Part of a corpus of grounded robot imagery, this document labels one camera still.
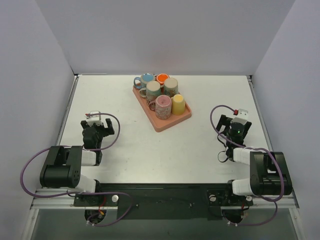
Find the yellow ceramic mug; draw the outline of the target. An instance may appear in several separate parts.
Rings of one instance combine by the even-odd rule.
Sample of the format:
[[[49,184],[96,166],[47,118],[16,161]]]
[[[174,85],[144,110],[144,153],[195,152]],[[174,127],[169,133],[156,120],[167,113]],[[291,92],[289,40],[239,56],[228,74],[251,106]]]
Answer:
[[[171,113],[180,116],[185,112],[186,102],[181,94],[176,94],[172,98]]]

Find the blue patterned ceramic mug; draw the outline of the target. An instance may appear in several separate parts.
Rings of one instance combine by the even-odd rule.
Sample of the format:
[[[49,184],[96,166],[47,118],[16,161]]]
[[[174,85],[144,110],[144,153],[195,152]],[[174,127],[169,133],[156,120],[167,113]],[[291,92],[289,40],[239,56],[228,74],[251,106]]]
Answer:
[[[135,89],[142,89],[147,86],[149,82],[155,81],[155,76],[151,73],[144,73],[141,76],[135,77],[133,80],[133,86]]]

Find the pink floral ceramic mug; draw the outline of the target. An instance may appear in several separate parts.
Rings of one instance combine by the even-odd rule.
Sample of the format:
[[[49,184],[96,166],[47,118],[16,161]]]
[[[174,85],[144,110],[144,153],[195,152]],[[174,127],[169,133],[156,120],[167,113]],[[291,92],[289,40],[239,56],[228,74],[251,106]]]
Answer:
[[[150,110],[160,120],[167,120],[172,113],[172,99],[167,95],[160,95],[148,104]]]

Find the beige mug blue floral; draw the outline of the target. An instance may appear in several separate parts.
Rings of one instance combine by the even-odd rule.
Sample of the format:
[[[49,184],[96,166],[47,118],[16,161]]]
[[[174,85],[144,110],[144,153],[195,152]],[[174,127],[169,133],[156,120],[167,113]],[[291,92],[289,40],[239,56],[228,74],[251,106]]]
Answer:
[[[140,96],[146,99],[147,104],[154,101],[161,93],[161,85],[157,81],[150,81],[147,83],[146,87],[139,90]]]

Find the beige mug orange floral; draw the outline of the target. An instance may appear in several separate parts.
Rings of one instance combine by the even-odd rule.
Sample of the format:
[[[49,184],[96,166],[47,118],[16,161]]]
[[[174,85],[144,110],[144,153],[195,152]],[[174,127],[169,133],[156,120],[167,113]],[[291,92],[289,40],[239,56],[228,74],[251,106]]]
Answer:
[[[163,93],[169,97],[173,97],[179,93],[178,80],[175,78],[167,78],[163,84]]]

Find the orange mug black handle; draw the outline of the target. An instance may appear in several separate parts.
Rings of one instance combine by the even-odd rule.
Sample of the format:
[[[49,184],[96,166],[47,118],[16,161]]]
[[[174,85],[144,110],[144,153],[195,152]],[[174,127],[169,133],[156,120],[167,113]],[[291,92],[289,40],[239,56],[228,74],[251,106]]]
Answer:
[[[155,77],[155,80],[162,86],[168,78],[170,78],[168,74],[160,73]]]

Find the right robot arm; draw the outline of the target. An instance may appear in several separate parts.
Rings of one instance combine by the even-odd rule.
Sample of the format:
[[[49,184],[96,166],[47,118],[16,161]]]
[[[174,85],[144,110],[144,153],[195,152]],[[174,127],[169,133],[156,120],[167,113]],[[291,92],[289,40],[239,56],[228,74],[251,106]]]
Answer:
[[[226,160],[249,166],[249,176],[232,180],[232,187],[223,192],[224,201],[230,205],[236,204],[242,196],[287,196],[293,191],[292,180],[282,152],[268,154],[264,150],[249,149],[244,145],[244,139],[251,125],[252,123],[244,118],[230,118],[222,114],[216,126],[219,134],[226,137],[226,142],[223,144]]]

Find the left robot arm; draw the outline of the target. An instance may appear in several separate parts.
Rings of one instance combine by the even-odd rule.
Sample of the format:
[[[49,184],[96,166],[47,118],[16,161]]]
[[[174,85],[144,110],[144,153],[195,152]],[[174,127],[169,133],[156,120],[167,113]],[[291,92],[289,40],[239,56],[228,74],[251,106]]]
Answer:
[[[81,121],[83,145],[50,147],[39,175],[42,187],[86,193],[85,200],[92,206],[102,202],[103,193],[96,189],[98,182],[81,174],[81,169],[100,165],[102,140],[115,134],[112,121],[105,121],[106,125],[99,116]]]

